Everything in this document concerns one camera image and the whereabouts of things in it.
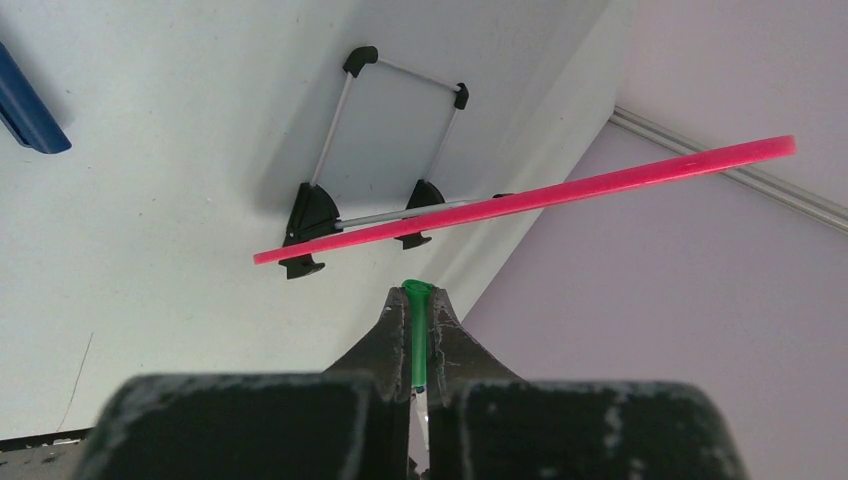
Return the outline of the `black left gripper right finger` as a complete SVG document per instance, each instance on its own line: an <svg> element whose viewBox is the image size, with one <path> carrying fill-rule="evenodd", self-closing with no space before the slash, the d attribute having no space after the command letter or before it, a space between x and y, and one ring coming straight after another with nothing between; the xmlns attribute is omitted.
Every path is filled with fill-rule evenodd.
<svg viewBox="0 0 848 480"><path fill-rule="evenodd" d="M429 300L433 479L745 479L725 419L698 387L526 380Z"/></svg>

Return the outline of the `red framed whiteboard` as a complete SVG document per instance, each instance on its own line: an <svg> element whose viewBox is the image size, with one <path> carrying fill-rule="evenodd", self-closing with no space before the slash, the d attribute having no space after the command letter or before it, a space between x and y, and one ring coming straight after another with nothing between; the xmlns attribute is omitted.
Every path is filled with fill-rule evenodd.
<svg viewBox="0 0 848 480"><path fill-rule="evenodd" d="M406 214L401 219L382 225L256 253L253 255L253 263L262 265L306 254L524 213L597 196L719 173L740 166L791 156L795 153L796 141L791 135L707 150L433 213L417 216Z"/></svg>

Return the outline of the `green marker cap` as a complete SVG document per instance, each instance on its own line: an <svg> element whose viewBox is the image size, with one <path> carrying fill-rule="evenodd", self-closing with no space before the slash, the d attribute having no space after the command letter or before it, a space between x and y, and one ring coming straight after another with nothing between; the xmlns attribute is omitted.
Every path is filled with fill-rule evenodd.
<svg viewBox="0 0 848 480"><path fill-rule="evenodd" d="M412 319L411 328L411 386L416 392L423 392L427 385L427 332L428 306L433 285L415 279L405 280L402 284L407 295Z"/></svg>

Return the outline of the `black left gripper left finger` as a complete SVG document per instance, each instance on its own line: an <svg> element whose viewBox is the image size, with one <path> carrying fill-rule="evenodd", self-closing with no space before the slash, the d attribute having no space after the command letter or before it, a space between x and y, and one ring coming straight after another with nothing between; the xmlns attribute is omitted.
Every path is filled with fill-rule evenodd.
<svg viewBox="0 0 848 480"><path fill-rule="evenodd" d="M150 374L88 435L77 479L406 479L410 304L319 373Z"/></svg>

